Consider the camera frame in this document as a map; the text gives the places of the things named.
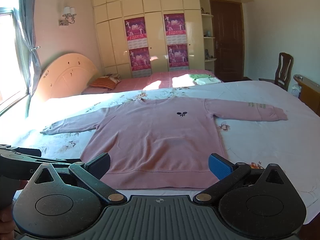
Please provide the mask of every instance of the window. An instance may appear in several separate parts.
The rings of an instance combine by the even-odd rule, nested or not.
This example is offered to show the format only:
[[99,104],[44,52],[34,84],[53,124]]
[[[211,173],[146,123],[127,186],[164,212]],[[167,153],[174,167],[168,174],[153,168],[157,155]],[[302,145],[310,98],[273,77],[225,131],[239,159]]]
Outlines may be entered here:
[[12,9],[15,2],[0,0],[0,115],[27,95],[27,86],[19,67],[21,50]]

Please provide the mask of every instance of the sweatshirt cuff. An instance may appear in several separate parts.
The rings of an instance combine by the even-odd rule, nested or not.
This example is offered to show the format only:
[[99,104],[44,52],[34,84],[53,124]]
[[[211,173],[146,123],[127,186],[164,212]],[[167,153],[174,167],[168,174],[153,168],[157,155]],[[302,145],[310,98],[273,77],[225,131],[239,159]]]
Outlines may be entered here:
[[284,111],[281,108],[275,107],[275,113],[278,116],[279,120],[288,120],[287,115],[284,113]]
[[51,135],[50,131],[51,131],[51,126],[48,126],[44,128],[40,133]]

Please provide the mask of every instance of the wall sconce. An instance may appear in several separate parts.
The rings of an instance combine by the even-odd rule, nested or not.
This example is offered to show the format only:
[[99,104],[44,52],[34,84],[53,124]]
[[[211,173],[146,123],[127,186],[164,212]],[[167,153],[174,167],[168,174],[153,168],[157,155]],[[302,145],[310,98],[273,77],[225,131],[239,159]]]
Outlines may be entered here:
[[66,6],[64,9],[63,9],[63,17],[65,18],[64,20],[59,20],[59,26],[68,26],[69,23],[70,24],[73,24],[75,23],[75,16],[76,16],[76,10],[74,7],[69,7],[69,6]]

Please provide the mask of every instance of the wall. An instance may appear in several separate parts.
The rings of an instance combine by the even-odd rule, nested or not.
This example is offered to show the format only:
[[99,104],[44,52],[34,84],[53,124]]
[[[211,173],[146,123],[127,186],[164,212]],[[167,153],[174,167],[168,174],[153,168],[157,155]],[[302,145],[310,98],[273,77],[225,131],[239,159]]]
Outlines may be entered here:
[[245,75],[274,79],[280,52],[293,56],[294,74],[320,84],[320,0],[255,0],[243,5]]
[[[58,26],[65,6],[76,8],[76,23]],[[85,55],[101,70],[92,0],[36,0],[35,31],[37,50],[44,70],[59,56],[76,52]]]

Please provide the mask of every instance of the wooden headboard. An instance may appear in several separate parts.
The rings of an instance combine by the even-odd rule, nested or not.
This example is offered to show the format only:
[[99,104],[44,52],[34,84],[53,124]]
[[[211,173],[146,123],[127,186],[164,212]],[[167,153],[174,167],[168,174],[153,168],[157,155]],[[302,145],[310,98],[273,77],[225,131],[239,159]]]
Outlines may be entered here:
[[50,98],[79,95],[100,73],[91,60],[78,53],[68,53],[53,61],[43,72],[30,108]]
[[293,78],[301,86],[299,99],[320,116],[320,85],[301,75]]

